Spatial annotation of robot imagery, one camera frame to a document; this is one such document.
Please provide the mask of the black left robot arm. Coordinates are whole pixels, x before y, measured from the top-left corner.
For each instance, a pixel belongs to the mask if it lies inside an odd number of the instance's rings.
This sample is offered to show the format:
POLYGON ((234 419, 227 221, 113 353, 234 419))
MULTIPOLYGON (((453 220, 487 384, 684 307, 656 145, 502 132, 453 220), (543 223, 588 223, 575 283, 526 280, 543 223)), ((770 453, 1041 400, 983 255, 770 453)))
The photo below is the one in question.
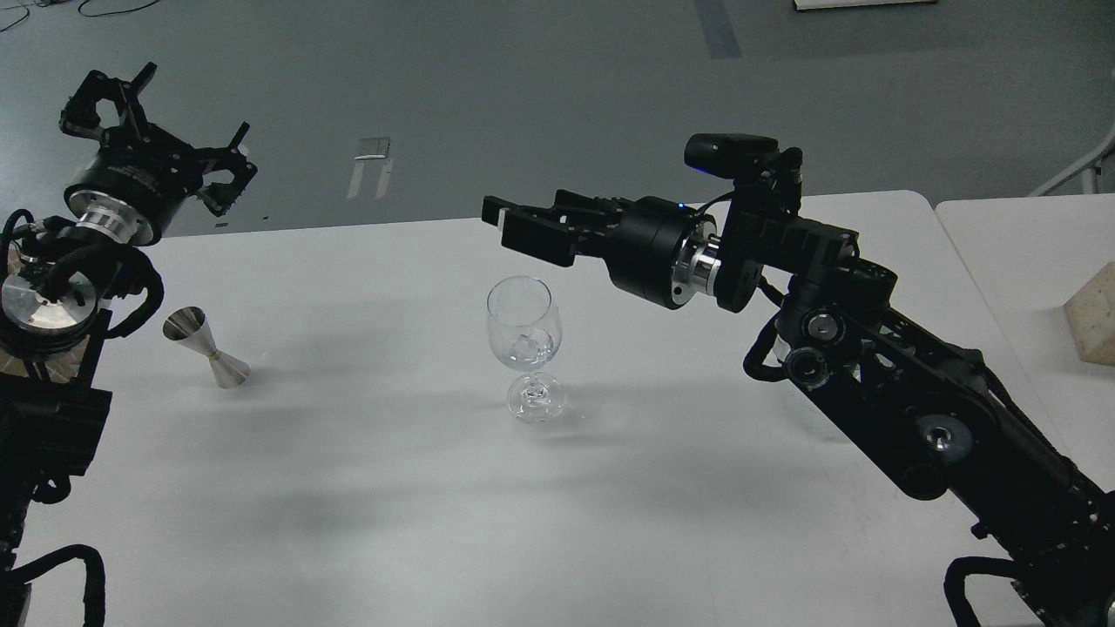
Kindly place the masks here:
POLYGON ((112 392, 94 385, 104 344, 139 330, 165 298, 145 249, 190 197, 223 218, 256 174, 240 149, 248 123, 226 145, 196 147, 147 117, 139 97, 156 70, 148 62, 132 78, 89 71, 58 123, 64 135, 97 144, 64 190, 67 218, 19 209, 4 219, 4 626, 23 626, 33 581, 71 561, 84 567, 81 623, 106 623, 101 554, 75 543, 19 565, 25 517, 35 503, 64 502, 91 465, 112 409, 112 392))

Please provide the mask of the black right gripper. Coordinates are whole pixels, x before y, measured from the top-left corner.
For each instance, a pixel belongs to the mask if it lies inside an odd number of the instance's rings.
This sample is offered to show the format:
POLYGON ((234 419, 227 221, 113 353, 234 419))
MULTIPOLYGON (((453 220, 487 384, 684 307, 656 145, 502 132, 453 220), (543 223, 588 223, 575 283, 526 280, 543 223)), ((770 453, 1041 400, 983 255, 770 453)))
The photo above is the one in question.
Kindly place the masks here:
POLYGON ((485 196, 482 222, 502 229, 502 245, 551 266, 600 258, 618 289, 666 309, 712 296, 714 218, 678 202, 568 190, 550 206, 485 196))

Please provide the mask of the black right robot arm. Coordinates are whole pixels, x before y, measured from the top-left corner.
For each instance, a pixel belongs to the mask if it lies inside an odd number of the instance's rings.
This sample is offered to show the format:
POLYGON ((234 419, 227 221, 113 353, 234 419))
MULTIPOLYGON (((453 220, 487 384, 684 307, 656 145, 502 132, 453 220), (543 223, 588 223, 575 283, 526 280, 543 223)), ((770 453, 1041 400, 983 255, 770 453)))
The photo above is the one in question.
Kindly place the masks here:
POLYGON ((1007 558, 952 561, 943 588, 960 626, 979 623, 968 576, 1011 580, 1047 626, 1112 624, 1112 493, 1059 453, 988 369, 889 303, 896 274, 856 231, 799 216, 803 152, 747 134, 694 135, 686 165, 728 179, 727 219, 655 196, 560 190, 550 208, 485 196, 502 245, 551 266, 600 258, 627 293, 678 309, 695 293, 738 314, 757 291, 777 311, 741 368, 792 382, 906 496, 951 492, 972 536, 1007 558))

